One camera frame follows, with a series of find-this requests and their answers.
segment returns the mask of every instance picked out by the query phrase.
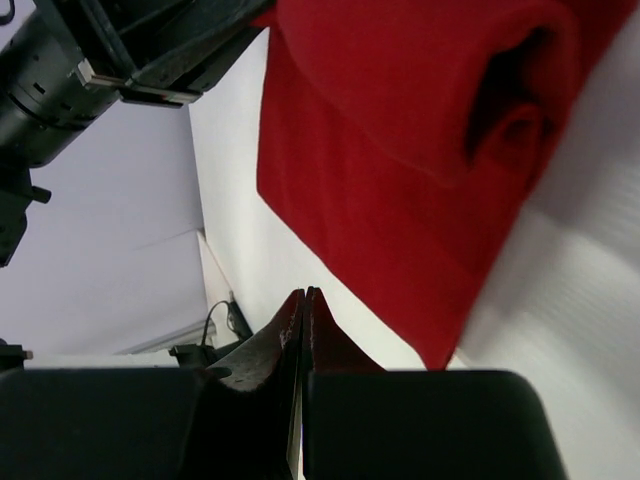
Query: black cylinder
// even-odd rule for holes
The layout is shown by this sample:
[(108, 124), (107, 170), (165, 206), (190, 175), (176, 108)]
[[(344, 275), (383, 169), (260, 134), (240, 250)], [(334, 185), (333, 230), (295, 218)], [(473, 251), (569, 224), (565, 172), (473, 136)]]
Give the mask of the black cylinder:
[(36, 11), (0, 53), (0, 162), (51, 162), (117, 99), (84, 86)]

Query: red cloth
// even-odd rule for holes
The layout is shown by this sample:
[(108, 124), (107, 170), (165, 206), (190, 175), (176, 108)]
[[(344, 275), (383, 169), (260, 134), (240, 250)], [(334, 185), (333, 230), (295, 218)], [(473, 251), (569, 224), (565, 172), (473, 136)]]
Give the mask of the red cloth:
[(445, 367), (635, 5), (279, 0), (260, 194), (428, 368)]

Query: folded red fabric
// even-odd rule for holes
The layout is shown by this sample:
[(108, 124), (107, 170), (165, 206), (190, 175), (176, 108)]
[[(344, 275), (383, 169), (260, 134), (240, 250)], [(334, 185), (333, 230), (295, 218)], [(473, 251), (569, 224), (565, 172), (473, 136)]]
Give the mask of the folded red fabric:
[(636, 0), (279, 0), (258, 190), (430, 369)]

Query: gray wall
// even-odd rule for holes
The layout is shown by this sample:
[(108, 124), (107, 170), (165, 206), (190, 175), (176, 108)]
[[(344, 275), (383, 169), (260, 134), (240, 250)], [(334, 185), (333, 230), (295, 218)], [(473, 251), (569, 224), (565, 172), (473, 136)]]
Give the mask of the gray wall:
[[(17, 3), (2, 45), (33, 9)], [(202, 320), (186, 109), (117, 104), (33, 177), (53, 198), (29, 209), (27, 234), (0, 270), (0, 337), (37, 351), (107, 353)]]

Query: white table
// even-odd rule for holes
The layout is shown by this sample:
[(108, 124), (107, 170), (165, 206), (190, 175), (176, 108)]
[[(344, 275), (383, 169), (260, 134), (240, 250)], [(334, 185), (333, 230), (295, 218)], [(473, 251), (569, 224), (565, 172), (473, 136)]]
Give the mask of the white table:
[[(230, 285), (259, 329), (291, 290), (319, 286), (340, 326), (382, 366), (423, 368), (256, 193), (266, 38), (191, 108), (211, 300)], [(592, 75), (453, 363), (528, 378), (580, 480), (631, 480), (640, 472), (638, 52), (635, 15)]]

